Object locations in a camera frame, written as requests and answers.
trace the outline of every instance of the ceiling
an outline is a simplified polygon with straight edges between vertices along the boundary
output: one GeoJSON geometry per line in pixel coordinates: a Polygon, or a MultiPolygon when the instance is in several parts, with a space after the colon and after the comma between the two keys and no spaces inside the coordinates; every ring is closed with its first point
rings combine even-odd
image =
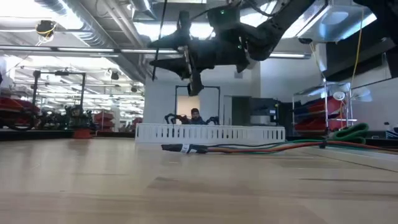
{"type": "MultiPolygon", "coordinates": [[[[285,0],[257,0],[258,6],[268,13],[279,10],[282,2],[285,0]]],[[[132,9],[130,0],[13,0],[8,1],[0,7],[0,45],[40,45],[40,46],[56,46],[56,47],[99,47],[99,48],[145,48],[151,41],[159,36],[160,18],[164,8],[164,0],[151,1],[151,10],[157,19],[148,16],[147,12],[139,12],[132,9]],[[58,3],[55,6],[63,8],[63,11],[56,11],[55,7],[49,3],[58,3]],[[35,31],[35,26],[41,20],[51,20],[57,23],[55,34],[49,40],[39,36],[35,31]]],[[[162,35],[171,34],[176,29],[176,21],[178,13],[181,10],[190,12],[191,16],[197,15],[204,10],[223,5],[224,0],[169,0],[167,10],[165,13],[165,24],[162,29],[162,35]]],[[[352,5],[351,1],[334,0],[328,2],[327,0],[316,0],[314,5],[302,15],[292,27],[285,33],[284,39],[281,40],[275,51],[307,54],[311,53],[307,45],[298,42],[297,36],[302,32],[303,37],[313,38],[315,40],[323,41],[330,40],[329,37],[333,35],[335,40],[339,35],[336,35],[336,29],[332,26],[325,26],[323,21],[332,23],[329,12],[338,12],[339,9],[344,9],[351,13],[350,22],[344,23],[345,28],[339,32],[344,32],[344,37],[349,36],[348,31],[354,32],[358,28],[358,9],[361,6],[352,5]],[[328,10],[322,12],[323,6],[327,4],[328,10]],[[308,25],[311,19],[320,21],[308,27],[306,32],[303,28],[308,25]]],[[[371,16],[369,11],[366,11],[366,18],[371,16]]],[[[268,18],[259,13],[256,13],[251,8],[243,8],[241,10],[241,22],[252,26],[258,26],[259,23],[266,21],[268,18]]],[[[192,24],[191,34],[199,38],[206,38],[212,32],[206,16],[200,16],[192,24]]],[[[29,83],[33,80],[32,70],[41,69],[45,71],[55,71],[68,69],[69,71],[85,71],[87,72],[88,84],[102,84],[119,83],[120,87],[111,86],[91,86],[86,90],[91,94],[122,94],[129,95],[131,87],[139,87],[139,93],[134,93],[137,99],[130,99],[126,96],[126,101],[138,105],[141,110],[141,103],[143,101],[144,88],[142,83],[145,79],[151,76],[152,68],[148,65],[153,57],[141,56],[139,54],[122,54],[122,55],[104,55],[104,54],[89,54],[89,53],[61,53],[61,52],[16,52],[4,51],[3,54],[8,55],[5,59],[9,62],[9,67],[15,67],[13,74],[15,82],[29,83]],[[112,81],[109,77],[109,72],[118,71],[120,73],[118,81],[112,81]]],[[[168,79],[178,79],[178,76],[166,70],[157,70],[158,81],[168,79]]],[[[71,82],[71,85],[79,85],[81,77],[69,76],[65,78],[66,81],[71,82]]],[[[203,72],[203,81],[248,81],[250,79],[249,72],[243,74],[242,77],[236,78],[234,66],[217,67],[214,70],[205,70],[203,72]]],[[[49,82],[46,78],[41,79],[41,82],[49,82]]],[[[30,91],[30,85],[22,85],[21,88],[26,88],[30,91]]],[[[70,86],[39,86],[39,89],[51,93],[69,93],[74,91],[78,93],[76,88],[72,89],[70,86]]],[[[118,105],[116,100],[113,100],[112,105],[118,105]]]]}

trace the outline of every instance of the white fence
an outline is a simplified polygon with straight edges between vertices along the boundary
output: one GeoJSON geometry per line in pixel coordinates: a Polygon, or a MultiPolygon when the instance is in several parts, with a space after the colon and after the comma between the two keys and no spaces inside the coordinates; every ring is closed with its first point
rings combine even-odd
{"type": "Polygon", "coordinates": [[[283,127],[138,124],[136,143],[267,144],[285,141],[283,127]]]}

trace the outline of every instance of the red cable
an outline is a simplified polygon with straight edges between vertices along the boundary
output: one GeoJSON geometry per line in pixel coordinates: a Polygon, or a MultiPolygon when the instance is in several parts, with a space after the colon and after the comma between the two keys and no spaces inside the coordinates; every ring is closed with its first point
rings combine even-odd
{"type": "Polygon", "coordinates": [[[298,147],[319,146],[322,142],[309,142],[295,144],[292,146],[277,147],[274,149],[227,149],[227,148],[209,148],[208,152],[224,152],[224,153],[242,153],[242,152],[279,152],[288,149],[296,149],[298,147]]]}
{"type": "MultiPolygon", "coordinates": [[[[354,147],[361,147],[366,149],[378,149],[378,150],[387,150],[382,147],[377,146],[368,146],[365,144],[353,143],[353,142],[343,142],[343,141],[328,141],[328,144],[333,146],[334,144],[340,146],[354,146],[354,147]]],[[[284,147],[276,147],[273,149],[228,149],[228,148],[209,148],[208,152],[223,152],[223,153],[243,153],[243,152],[280,152],[285,151],[288,149],[296,149],[299,147],[308,147],[308,146],[319,146],[323,144],[323,142],[308,142],[302,144],[294,144],[291,146],[284,146],[284,147]]]]}

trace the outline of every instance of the storage rack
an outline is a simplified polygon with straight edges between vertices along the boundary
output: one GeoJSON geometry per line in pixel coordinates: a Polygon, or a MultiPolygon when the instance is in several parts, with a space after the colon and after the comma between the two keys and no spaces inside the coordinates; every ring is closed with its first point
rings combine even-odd
{"type": "Polygon", "coordinates": [[[323,80],[323,83],[318,85],[318,86],[314,86],[311,88],[308,88],[306,90],[300,91],[298,93],[293,94],[292,97],[292,109],[293,109],[293,129],[295,130],[295,118],[296,117],[302,117],[302,116],[310,116],[310,115],[315,115],[315,114],[320,114],[320,113],[324,113],[325,114],[325,124],[326,124],[326,130],[329,131],[329,121],[334,120],[334,121],[345,121],[346,122],[346,126],[352,126],[354,125],[354,122],[357,121],[356,119],[353,119],[353,105],[352,105],[352,92],[351,92],[351,87],[349,86],[349,90],[348,91],[342,91],[341,89],[339,89],[339,91],[342,91],[345,93],[346,97],[346,106],[345,106],[345,114],[346,114],[346,118],[329,118],[329,111],[328,111],[328,97],[329,96],[333,96],[333,93],[331,93],[331,90],[334,88],[338,88],[338,87],[343,87],[345,85],[349,85],[349,83],[347,82],[327,82],[326,80],[323,80]],[[325,109],[323,111],[319,111],[319,112],[314,112],[314,113],[307,113],[307,114],[300,114],[300,115],[295,115],[295,98],[297,97],[301,97],[301,96],[313,96],[316,95],[314,93],[325,93],[325,109]]]}

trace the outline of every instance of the wooden floor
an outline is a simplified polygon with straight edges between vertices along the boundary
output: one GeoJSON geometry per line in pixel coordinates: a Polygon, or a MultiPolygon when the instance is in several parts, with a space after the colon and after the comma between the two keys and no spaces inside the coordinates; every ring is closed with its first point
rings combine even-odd
{"type": "Polygon", "coordinates": [[[290,151],[186,155],[128,139],[0,142],[1,224],[398,223],[398,173],[290,151]]]}

